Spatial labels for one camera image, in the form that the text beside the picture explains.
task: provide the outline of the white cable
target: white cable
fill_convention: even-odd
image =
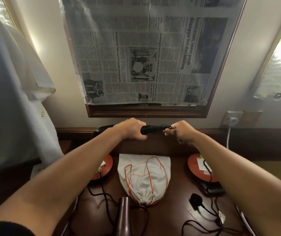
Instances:
[[[229,149],[230,130],[231,130],[231,127],[229,127],[229,130],[228,130],[228,136],[227,136],[227,149]]]
[[[77,197],[76,200],[75,200],[75,206],[74,206],[74,209],[73,209],[72,214],[74,213],[74,211],[75,211],[75,209],[76,209],[77,203],[78,203],[78,197]],[[65,225],[65,227],[64,227],[64,230],[63,230],[61,236],[63,236],[63,234],[65,233],[65,230],[66,230],[67,226],[68,226],[68,222],[66,223],[66,225]]]

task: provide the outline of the plug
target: plug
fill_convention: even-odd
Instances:
[[[236,118],[236,117],[230,117],[228,120],[228,125],[229,127],[234,127],[239,123],[240,119]]]

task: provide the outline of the black sleeve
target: black sleeve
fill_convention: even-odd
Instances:
[[[0,221],[0,236],[35,236],[32,231],[17,223]]]

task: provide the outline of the electrical outlet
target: electrical outlet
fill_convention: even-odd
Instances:
[[[243,115],[242,111],[227,111],[226,114],[224,115],[222,124],[228,125],[229,118],[231,118],[231,117],[236,117],[238,120],[240,120],[242,115]]]
[[[245,111],[239,124],[242,127],[253,127],[262,113],[263,111]]]

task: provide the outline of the newspaper photo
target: newspaper photo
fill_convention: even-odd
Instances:
[[[88,104],[206,105],[245,0],[60,0]]]

